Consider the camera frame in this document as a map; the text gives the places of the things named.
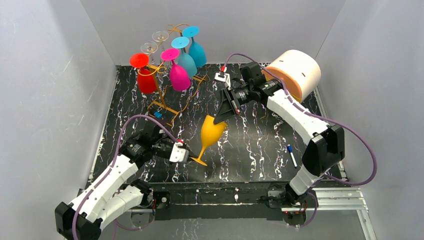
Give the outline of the clear wine glass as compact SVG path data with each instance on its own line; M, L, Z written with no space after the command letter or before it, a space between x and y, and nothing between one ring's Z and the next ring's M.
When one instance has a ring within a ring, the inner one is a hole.
M165 51L165 47L163 46L163 43L168 38L169 38L169 32L167 30L156 31L152 34L152 39L157 43L158 46L161 47L161 52Z
M155 61L155 58L154 58L154 53L157 51L157 49L158 49L158 44L156 42L154 42L154 41L146 42L146 43L144 43L144 44L142 44L140 46L140 50L144 54L146 54L146 55L149 56L150 62L154 66L157 65L156 64L156 61Z

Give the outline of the blue white marker pen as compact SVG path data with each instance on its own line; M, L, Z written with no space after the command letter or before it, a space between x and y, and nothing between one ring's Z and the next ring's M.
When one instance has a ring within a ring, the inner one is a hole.
M288 153L290 155L290 158L292 160L292 163L293 163L294 168L297 169L298 168L298 164L297 164L297 161L295 159L292 146L290 144L287 146L287 151L288 151Z

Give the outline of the clear wine glass front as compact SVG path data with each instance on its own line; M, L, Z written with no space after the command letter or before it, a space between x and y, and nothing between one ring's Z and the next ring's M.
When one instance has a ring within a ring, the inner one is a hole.
M154 42L154 41L146 42L146 43L144 43L144 44L142 44L140 46L140 50L144 54L146 54L146 55L149 56L150 62L154 66L157 65L156 64L156 61L155 61L155 58L154 58L154 53L157 51L157 49L158 49L158 44L156 42Z

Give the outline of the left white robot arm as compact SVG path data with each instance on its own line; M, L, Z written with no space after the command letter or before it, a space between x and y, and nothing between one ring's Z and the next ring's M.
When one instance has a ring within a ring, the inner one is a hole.
M131 208L154 210L154 190L145 181L135 179L117 192L153 157L185 163L197 155L182 140L171 140L158 125L147 122L120 146L114 164L70 203L61 202L55 208L57 232L67 240L97 240L106 226Z

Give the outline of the black marble pattern mat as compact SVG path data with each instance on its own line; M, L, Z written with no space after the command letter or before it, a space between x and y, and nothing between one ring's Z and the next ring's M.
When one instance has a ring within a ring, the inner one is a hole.
M205 116L218 109L221 85L213 80L219 64L207 64L198 71L206 81L200 86L177 92L168 86L165 102L174 110L182 110L175 118L171 133L186 141L193 152L202 144L200 129ZM144 95L136 82L136 70L131 66L117 69L116 83L105 127L100 138L95 164L89 181L95 180L112 161L122 125L129 117L147 114L148 105L156 94ZM175 182L256 182L289 181L296 174L287 145L292 146L297 163L301 162L305 144L300 136L278 115L257 102L241 108L239 116L227 121L220 140L207 148L202 156L204 165L196 162L171 164L155 157L147 162L136 177L150 183Z

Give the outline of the clear wine glass rear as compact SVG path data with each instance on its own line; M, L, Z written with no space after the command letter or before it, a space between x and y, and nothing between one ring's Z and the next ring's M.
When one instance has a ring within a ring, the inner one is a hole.
M163 46L163 43L168 38L169 38L169 32L167 30L156 31L152 34L152 39L157 43L158 46L161 47L161 52L165 51L165 47Z

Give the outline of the teal blue wine glass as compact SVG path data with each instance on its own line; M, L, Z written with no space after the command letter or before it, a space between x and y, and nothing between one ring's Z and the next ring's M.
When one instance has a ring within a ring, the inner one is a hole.
M194 37L200 32L197 26L189 26L182 31L182 35L191 39L188 54L193 58L195 66L200 68L207 63L207 56L204 48L195 41Z

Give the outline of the magenta wine glass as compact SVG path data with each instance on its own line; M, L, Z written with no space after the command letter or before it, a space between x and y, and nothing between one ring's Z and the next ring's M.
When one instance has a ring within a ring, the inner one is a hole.
M169 72L169 79L171 81L172 87L175 91L185 91L191 85L191 80L189 78L186 70L178 65L175 60L179 57L180 51L176 48L168 48L164 50L161 54L161 59L166 62L171 62L171 69Z

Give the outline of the gold wire glass rack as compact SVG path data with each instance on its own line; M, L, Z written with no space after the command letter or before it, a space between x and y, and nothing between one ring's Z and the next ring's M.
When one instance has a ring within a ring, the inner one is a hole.
M191 25L186 23L183 24L184 29L190 26ZM166 41L163 42L164 50L173 48L171 43L175 38L183 37L184 29L181 29L180 27L181 27L180 25L170 24L169 27L165 30L165 31L168 31L169 37ZM185 48L185 52L189 54L189 48L191 46L192 41L190 38L188 39L190 40L190 43ZM162 53L163 52L161 50L161 47L158 46L157 51L154 53L154 59L155 59L156 65L152 65L149 59L149 63L145 67L146 69L150 70L151 72L150 75L153 75L154 82L156 84L156 91L154 93L158 93L159 95L158 99L153 100L152 103L148 105L147 110L150 116L157 117L157 118L161 116L161 112L172 113L173 116L171 120L167 122L167 125L172 127L174 125L174 120L187 109L188 105L186 104L181 110L175 110L166 103L165 95L166 95L168 87L166 85L164 87L161 87L161 85L158 83L158 80L162 79L163 77L169 78L169 73L172 67L172 63L170 61L163 61L161 58ZM207 77L199 75L198 71L199 71L199 68L197 68L197 74L194 77L192 78L189 77L191 81L191 85L188 89L190 89L192 86L200 87L201 83L206 82Z

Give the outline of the red wine glass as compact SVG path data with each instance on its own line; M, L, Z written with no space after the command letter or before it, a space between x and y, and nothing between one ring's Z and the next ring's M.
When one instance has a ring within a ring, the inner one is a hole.
M130 65L138 70L137 84L139 90L145 94L152 94L157 90L155 79L151 71L146 68L149 64L149 57L145 53L136 53L129 59Z

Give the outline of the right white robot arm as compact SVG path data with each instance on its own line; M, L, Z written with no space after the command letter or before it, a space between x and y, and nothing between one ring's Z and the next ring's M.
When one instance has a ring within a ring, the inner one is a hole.
M344 129L310 116L308 109L292 99L280 78L266 79L259 63L252 61L239 70L245 82L239 87L231 87L230 75L224 67L214 76L214 80L224 83L224 88L220 91L220 105L213 123L218 125L239 115L241 106L251 101L262 103L288 123L302 138L306 149L300 170L285 186L281 201L300 203L313 185L345 157Z

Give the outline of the white cylindrical drawer box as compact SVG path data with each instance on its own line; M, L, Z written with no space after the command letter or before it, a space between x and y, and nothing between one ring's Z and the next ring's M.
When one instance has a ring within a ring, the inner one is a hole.
M321 69L318 63L308 54L291 49L284 52L262 71L266 79L281 78L293 98L302 103L318 86L321 80Z

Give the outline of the light blue wine glass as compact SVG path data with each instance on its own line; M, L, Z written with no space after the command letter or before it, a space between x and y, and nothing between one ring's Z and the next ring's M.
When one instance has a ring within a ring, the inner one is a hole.
M189 45L189 43L190 40L187 37L180 36L171 42L171 46L180 50L177 63L184 68L190 78L193 78L197 74L198 69L194 59L185 51L185 48Z

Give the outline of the yellow wine glass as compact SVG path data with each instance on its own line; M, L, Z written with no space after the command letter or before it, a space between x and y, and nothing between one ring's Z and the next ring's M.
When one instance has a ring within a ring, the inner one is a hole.
M195 162L203 166L207 166L207 164L201 160L201 157L203 156L206 148L217 143L227 127L227 124L225 122L214 124L214 120L215 118L211 115L207 115L205 117L200 131L202 149L198 157L191 157Z

